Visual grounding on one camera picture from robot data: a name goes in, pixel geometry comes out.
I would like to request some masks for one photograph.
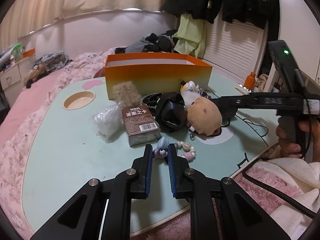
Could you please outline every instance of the brown card box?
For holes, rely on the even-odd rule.
[[[134,146],[160,138],[160,128],[147,106],[122,109],[129,145]]]

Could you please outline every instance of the pink oval print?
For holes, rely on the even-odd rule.
[[[84,83],[82,85],[82,88],[84,90],[87,90],[87,89],[93,88],[94,86],[98,86],[98,85],[101,85],[101,84],[103,84],[102,80],[91,80],[91,81],[88,81],[88,82]]]

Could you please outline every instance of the light green garment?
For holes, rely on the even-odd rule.
[[[205,20],[194,20],[191,14],[182,14],[180,27],[173,35],[179,38],[174,50],[180,54],[192,55],[196,58],[203,58],[206,41]]]

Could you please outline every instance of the orange bottle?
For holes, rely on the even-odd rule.
[[[244,87],[246,87],[247,89],[253,90],[254,85],[256,83],[256,79],[255,79],[256,74],[251,72],[249,76],[247,76],[245,82],[244,82]]]

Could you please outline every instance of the hand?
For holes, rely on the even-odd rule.
[[[309,132],[309,121],[299,122],[299,127],[303,132]],[[311,120],[311,130],[313,134],[313,162],[320,162],[320,124],[316,119]],[[290,142],[286,139],[287,133],[278,126],[276,135],[279,137],[279,145],[281,148],[281,157],[300,158],[301,147],[296,143]]]

